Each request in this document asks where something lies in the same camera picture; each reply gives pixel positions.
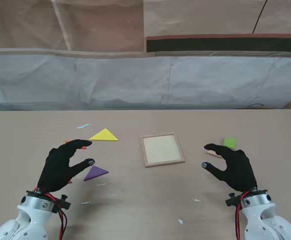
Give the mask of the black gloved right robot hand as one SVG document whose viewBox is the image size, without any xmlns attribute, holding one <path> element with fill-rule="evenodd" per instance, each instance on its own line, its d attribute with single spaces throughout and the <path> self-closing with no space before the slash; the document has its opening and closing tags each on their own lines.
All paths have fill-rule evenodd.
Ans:
<svg viewBox="0 0 291 240">
<path fill-rule="evenodd" d="M 218 180 L 228 184 L 235 191 L 245 193 L 258 187 L 249 158 L 242 150 L 232 150 L 226 146 L 209 143 L 205 150 L 214 151 L 226 163 L 226 169 L 220 170 L 209 162 L 201 166 Z"/>
</svg>

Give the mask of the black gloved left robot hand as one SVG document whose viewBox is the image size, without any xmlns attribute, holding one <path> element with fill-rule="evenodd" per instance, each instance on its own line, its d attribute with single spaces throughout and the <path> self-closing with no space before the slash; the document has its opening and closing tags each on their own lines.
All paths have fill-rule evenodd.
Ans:
<svg viewBox="0 0 291 240">
<path fill-rule="evenodd" d="M 52 148 L 45 160 L 45 165 L 37 183 L 37 189 L 41 194 L 52 193 L 65 187 L 73 177 L 92 166 L 95 161 L 87 158 L 82 162 L 70 166 L 70 158 L 77 150 L 92 144 L 89 140 L 75 139 L 62 144 L 58 148 Z"/>
</svg>

